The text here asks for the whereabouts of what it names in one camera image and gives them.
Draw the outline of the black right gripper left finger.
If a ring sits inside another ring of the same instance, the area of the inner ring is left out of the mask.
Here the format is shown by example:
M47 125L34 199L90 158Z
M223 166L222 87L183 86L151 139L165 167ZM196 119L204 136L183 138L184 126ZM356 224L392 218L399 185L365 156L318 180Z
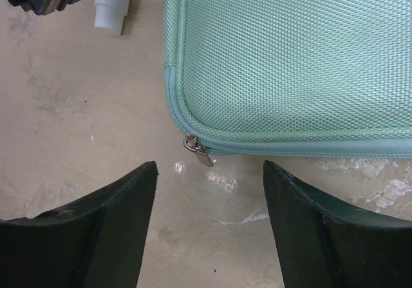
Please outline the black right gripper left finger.
M1 222L2 287L136 287L158 170L117 181L34 218Z

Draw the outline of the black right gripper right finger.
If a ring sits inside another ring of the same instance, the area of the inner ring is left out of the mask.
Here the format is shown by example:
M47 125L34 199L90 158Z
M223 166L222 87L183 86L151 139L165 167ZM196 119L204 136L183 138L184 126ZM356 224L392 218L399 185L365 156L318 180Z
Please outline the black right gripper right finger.
M411 287L411 221L349 204L263 164L285 287Z

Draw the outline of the mint green medicine case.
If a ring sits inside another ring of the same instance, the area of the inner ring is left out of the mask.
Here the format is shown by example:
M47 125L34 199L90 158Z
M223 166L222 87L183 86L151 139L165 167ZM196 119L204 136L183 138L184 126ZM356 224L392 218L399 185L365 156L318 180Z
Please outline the mint green medicine case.
M164 0L184 148L409 158L411 0Z

